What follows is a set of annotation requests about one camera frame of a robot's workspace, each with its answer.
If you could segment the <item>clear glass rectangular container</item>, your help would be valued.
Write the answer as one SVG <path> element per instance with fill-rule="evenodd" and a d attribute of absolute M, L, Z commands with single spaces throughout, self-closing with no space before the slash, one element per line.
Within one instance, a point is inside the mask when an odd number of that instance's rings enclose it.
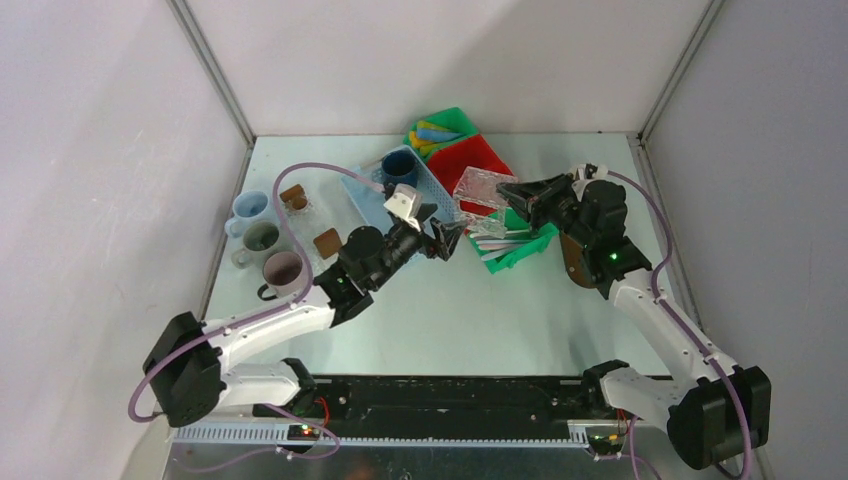
<path fill-rule="evenodd" d="M 505 214 L 508 203 L 496 190 L 501 183 L 517 183 L 518 178 L 482 168 L 466 167 L 454 190 L 453 200 L 459 215 L 474 234 L 504 238 L 507 234 Z"/>

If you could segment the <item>green bin with toothbrushes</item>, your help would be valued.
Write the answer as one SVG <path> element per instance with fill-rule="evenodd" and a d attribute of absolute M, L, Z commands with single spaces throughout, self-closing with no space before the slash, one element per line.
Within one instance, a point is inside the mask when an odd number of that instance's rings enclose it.
<path fill-rule="evenodd" d="M 468 235 L 471 245 L 491 274 L 513 268 L 523 259 L 544 252 L 559 234 L 551 223 L 532 228 L 510 208 L 504 211 L 503 220 L 503 226 L 507 229 L 504 238 L 476 232 Z"/>

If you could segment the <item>dark blue ceramic mug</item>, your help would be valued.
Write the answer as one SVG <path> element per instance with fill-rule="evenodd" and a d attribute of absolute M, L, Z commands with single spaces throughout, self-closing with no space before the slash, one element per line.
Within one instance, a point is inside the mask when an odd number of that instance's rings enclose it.
<path fill-rule="evenodd" d="M 418 160 L 409 149 L 387 153 L 382 158 L 380 167 L 384 185 L 405 184 L 415 188 L 418 184 Z"/>

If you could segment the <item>glass jar with brown lid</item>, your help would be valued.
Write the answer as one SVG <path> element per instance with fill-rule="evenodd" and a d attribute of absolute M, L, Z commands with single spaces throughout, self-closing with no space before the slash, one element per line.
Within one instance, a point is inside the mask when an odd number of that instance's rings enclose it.
<path fill-rule="evenodd" d="M 313 244 L 320 258 L 330 259 L 336 255 L 343 246 L 342 239 L 335 228 L 320 233 L 313 239 Z"/>

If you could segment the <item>pink ceramic mug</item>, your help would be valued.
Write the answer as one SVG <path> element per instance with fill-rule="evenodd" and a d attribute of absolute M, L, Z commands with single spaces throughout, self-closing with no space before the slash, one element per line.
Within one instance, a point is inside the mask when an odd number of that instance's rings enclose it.
<path fill-rule="evenodd" d="M 309 285 L 307 263 L 297 253 L 273 254 L 263 266 L 264 283 L 257 290 L 262 301 L 289 298 L 302 293 Z"/>

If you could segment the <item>grey ceramic mug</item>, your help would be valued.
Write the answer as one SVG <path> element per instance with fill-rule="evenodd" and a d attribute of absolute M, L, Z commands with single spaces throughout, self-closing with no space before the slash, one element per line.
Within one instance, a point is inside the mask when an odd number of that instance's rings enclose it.
<path fill-rule="evenodd" d="M 242 237 L 243 246 L 231 255 L 237 269 L 262 267 L 275 253 L 282 249 L 279 227 L 270 221 L 260 221 L 247 229 Z"/>

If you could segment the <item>light blue ceramic mug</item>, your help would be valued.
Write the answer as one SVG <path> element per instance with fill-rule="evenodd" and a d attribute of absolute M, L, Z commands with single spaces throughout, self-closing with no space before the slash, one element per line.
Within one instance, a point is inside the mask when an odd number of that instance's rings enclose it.
<path fill-rule="evenodd" d="M 239 194 L 232 205 L 232 217 L 225 222 L 224 231 L 229 238 L 239 238 L 259 221 L 273 221 L 273 206 L 267 193 L 259 190 Z"/>

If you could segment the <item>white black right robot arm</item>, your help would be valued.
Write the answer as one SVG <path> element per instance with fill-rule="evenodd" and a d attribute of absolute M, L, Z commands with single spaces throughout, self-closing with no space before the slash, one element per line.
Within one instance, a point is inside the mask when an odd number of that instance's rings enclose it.
<path fill-rule="evenodd" d="M 577 270 L 636 326 L 667 368 L 659 381 L 619 360 L 584 374 L 585 411 L 606 418 L 622 409 L 662 430 L 689 467 L 717 468 L 739 457 L 739 478 L 768 440 L 772 384 L 758 366 L 723 352 L 661 288 L 653 266 L 626 235 L 629 178 L 593 166 L 527 183 L 500 183 L 497 194 L 528 225 L 551 224 L 580 250 Z"/>

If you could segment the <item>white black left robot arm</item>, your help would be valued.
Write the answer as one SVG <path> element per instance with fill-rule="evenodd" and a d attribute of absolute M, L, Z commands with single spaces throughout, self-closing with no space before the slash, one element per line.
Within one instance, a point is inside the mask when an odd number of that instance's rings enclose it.
<path fill-rule="evenodd" d="M 190 312 L 173 317 L 143 362 L 144 378 L 131 399 L 151 388 L 172 428 L 231 406 L 266 404 L 297 417 L 311 412 L 316 390 L 300 360 L 251 364 L 249 358 L 355 318 L 414 256 L 449 260 L 466 229 L 462 220 L 430 217 L 428 228 L 417 229 L 395 214 L 389 217 L 387 233 L 372 226 L 353 230 L 337 260 L 289 302 L 214 322 Z"/>

